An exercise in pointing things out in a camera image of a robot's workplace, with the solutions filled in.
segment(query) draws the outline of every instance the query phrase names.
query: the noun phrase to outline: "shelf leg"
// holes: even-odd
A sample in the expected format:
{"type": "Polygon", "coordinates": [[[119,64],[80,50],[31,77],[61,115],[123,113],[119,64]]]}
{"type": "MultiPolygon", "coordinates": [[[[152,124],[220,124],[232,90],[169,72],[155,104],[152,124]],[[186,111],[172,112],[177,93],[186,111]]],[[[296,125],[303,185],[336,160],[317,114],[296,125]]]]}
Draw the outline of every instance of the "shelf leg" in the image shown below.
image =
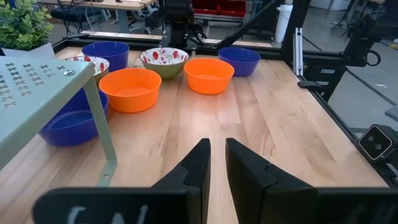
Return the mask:
{"type": "Polygon", "coordinates": [[[106,164],[98,181],[99,186],[105,187],[111,182],[112,175],[116,168],[116,153],[114,151],[112,138],[109,133],[108,124],[103,112],[103,107],[94,77],[88,80],[83,88],[85,90],[91,112],[93,113],[94,122],[98,130],[99,141],[102,144],[106,156],[106,164]]]}

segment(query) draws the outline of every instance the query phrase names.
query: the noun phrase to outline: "white bowl with red pattern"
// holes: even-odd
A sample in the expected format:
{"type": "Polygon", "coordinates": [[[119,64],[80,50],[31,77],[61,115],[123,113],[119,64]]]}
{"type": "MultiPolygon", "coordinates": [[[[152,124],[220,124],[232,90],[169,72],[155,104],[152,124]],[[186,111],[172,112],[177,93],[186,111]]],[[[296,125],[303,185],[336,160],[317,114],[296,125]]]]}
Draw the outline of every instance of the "white bowl with red pattern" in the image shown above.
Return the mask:
{"type": "Polygon", "coordinates": [[[182,72],[189,55],[180,49],[158,47],[144,51],[139,58],[146,69],[158,73],[163,79],[168,79],[182,72]]]}
{"type": "Polygon", "coordinates": [[[64,60],[93,62],[95,70],[94,77],[97,84],[109,72],[109,61],[100,57],[76,56],[76,57],[65,58],[64,60]]]}

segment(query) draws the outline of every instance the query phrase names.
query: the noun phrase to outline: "floor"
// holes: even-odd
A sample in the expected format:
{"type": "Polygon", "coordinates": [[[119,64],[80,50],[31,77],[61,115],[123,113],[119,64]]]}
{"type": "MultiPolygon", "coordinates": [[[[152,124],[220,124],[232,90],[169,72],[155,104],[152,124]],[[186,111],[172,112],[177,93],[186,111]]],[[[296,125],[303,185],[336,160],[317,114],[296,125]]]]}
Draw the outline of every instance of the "floor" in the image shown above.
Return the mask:
{"type": "MultiPolygon", "coordinates": [[[[342,35],[344,31],[337,30],[333,34],[331,32],[332,22],[338,21],[343,13],[310,8],[303,26],[304,49],[326,52],[344,50],[349,41],[342,35]]],[[[118,32],[118,25],[113,25],[112,22],[113,20],[102,22],[101,28],[94,25],[94,29],[118,32]]],[[[209,22],[209,26],[204,26],[204,31],[209,38],[222,39],[231,35],[237,28],[238,24],[234,23],[209,22]]],[[[152,32],[161,34],[161,30],[152,32]]],[[[52,43],[59,41],[65,34],[63,25],[56,24],[51,36],[52,43]]],[[[245,35],[243,40],[258,41],[251,35],[245,35]]],[[[389,48],[388,44],[389,42],[384,40],[373,47],[382,57],[378,66],[348,67],[349,71],[344,74],[329,101],[330,106],[358,136],[372,124],[385,124],[398,129],[398,122],[384,114],[398,102],[398,76],[394,63],[398,57],[398,50],[389,48]]]]}

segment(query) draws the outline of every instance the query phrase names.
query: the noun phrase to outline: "green bowl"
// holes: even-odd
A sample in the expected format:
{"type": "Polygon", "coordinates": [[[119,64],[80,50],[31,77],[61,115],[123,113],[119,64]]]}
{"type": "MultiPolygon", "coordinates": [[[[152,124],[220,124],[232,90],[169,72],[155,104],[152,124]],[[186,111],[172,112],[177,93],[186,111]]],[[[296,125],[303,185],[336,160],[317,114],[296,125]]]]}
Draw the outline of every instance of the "green bowl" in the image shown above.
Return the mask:
{"type": "Polygon", "coordinates": [[[146,69],[158,73],[163,79],[169,79],[181,73],[189,56],[180,49],[158,47],[144,51],[139,58],[146,69]]]}

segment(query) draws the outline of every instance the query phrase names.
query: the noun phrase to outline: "desk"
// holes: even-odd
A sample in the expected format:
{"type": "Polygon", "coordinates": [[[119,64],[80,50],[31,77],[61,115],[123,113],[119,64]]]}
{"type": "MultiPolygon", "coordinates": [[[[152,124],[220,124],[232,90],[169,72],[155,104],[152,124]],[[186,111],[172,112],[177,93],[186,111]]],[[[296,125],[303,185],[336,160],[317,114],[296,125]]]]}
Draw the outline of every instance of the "desk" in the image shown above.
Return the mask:
{"type": "MultiPolygon", "coordinates": [[[[43,4],[58,4],[57,0],[37,0],[39,3],[43,4]]],[[[150,4],[153,4],[156,0],[141,0],[139,2],[123,1],[116,2],[115,0],[104,0],[103,2],[93,2],[93,7],[102,9],[114,9],[118,11],[119,14],[119,31],[123,33],[129,32],[129,22],[127,20],[126,11],[139,11],[150,4]]],[[[83,7],[91,7],[90,2],[84,2],[79,4],[83,7]]]]}
{"type": "MultiPolygon", "coordinates": [[[[58,58],[81,54],[67,47],[58,58]]],[[[130,51],[129,67],[142,67],[130,51]]],[[[195,93],[183,77],[163,81],[158,102],[134,114],[109,112],[118,156],[111,186],[151,186],[201,138],[211,142],[208,223],[238,223],[228,185],[225,139],[235,138],[281,169],[318,187],[387,187],[283,61],[261,60],[219,95],[195,93]]],[[[30,223],[37,197],[56,187],[94,186],[105,163],[98,138],[56,148],[39,136],[0,171],[3,223],[30,223]]]]}

